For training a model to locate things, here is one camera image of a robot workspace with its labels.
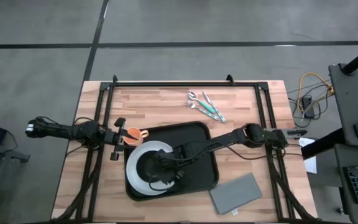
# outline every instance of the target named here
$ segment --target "concrete floor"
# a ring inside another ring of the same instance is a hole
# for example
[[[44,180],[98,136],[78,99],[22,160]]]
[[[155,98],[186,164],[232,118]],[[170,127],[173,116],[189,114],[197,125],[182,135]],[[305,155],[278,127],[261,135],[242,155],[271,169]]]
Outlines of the concrete floor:
[[[0,0],[0,44],[92,43],[102,0]],[[100,42],[358,40],[358,0],[110,0]],[[0,193],[0,223],[48,220],[67,141],[30,139],[28,120],[73,121],[89,49],[1,49],[0,126],[16,136],[28,164],[12,165]],[[305,72],[328,79],[328,65],[358,55],[355,46],[98,49],[90,80],[284,80]],[[304,86],[319,82],[307,77]],[[316,90],[314,97],[323,89]],[[296,93],[289,94],[296,98]],[[334,98],[308,136],[340,127]],[[318,215],[336,214],[337,189],[311,182]]]

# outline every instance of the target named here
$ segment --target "white plate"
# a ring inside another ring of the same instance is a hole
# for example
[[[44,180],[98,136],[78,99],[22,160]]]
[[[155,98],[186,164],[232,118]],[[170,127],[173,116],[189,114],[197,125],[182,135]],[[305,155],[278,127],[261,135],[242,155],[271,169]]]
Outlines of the white plate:
[[[136,149],[130,154],[127,167],[126,167],[126,175],[130,185],[135,188],[138,192],[144,195],[159,195],[166,191],[156,191],[152,190],[149,186],[149,183],[142,180],[138,173],[136,172],[136,164],[139,160],[140,156],[149,151],[158,151],[163,149],[165,152],[172,152],[172,147],[168,144],[160,141],[149,141],[141,144],[136,147]],[[171,187],[174,185],[174,182],[170,182],[169,184],[164,184],[161,181],[151,184],[155,189],[166,189],[167,187]]]

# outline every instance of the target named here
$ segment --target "orange cup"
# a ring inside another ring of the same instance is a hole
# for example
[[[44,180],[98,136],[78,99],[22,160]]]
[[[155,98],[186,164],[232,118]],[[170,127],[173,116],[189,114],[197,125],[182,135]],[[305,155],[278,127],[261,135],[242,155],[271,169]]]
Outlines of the orange cup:
[[[143,138],[149,136],[148,130],[140,131],[139,128],[128,128],[127,132],[131,136],[134,136],[135,138],[138,139],[135,140],[129,137],[124,137],[124,142],[130,146],[140,146],[143,143]]]

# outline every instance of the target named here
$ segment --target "fork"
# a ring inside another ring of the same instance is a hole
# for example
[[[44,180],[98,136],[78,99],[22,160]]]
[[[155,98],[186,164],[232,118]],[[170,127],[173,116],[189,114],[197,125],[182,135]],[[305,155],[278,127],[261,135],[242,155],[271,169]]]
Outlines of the fork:
[[[195,108],[196,108],[196,109],[198,109],[199,111],[203,112],[204,114],[206,114],[206,115],[212,117],[213,119],[219,120],[219,118],[218,118],[217,116],[211,114],[210,112],[207,112],[207,111],[205,111],[205,110],[202,110],[202,109],[198,108],[198,107],[197,107],[194,103],[192,103],[190,100],[188,100],[188,101],[186,102],[186,104],[187,104],[187,106],[190,107],[191,109],[195,109]]]

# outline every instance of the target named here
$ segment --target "white paper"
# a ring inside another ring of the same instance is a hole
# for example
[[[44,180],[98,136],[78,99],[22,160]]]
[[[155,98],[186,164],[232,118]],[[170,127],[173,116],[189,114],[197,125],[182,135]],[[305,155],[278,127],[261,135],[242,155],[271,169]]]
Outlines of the white paper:
[[[232,213],[233,215],[238,215],[238,214],[239,214],[239,211],[235,208],[235,209],[231,210],[231,213]]]
[[[314,139],[308,139],[308,138],[300,138],[299,139],[299,145],[300,146],[307,146],[308,144],[311,144],[314,142]],[[316,157],[313,156],[307,160],[304,161],[306,171],[312,174],[317,174],[317,162]]]

